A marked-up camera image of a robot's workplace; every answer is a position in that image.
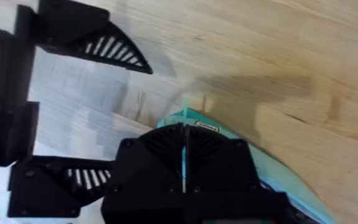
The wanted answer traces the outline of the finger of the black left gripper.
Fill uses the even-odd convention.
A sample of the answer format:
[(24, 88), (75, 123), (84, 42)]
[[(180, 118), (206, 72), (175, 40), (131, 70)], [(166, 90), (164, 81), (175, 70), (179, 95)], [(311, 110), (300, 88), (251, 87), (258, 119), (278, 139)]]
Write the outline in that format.
[(11, 168), (8, 217), (76, 218), (104, 196), (113, 161), (32, 156)]
[(35, 38), (45, 51), (152, 74), (136, 44), (110, 19), (110, 12), (76, 1), (39, 1)]

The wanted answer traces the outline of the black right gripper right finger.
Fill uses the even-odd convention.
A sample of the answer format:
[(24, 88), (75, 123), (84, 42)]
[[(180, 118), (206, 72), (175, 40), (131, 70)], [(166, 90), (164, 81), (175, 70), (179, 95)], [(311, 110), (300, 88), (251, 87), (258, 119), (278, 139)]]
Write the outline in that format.
[(186, 189), (189, 192), (253, 192), (260, 180), (243, 139), (186, 127)]

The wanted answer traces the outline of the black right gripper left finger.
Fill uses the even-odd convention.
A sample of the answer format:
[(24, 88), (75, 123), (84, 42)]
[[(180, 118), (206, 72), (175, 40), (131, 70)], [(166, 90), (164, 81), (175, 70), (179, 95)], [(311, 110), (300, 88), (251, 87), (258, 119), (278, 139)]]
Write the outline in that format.
[(184, 125), (153, 129), (121, 141), (111, 171), (109, 192), (182, 194)]

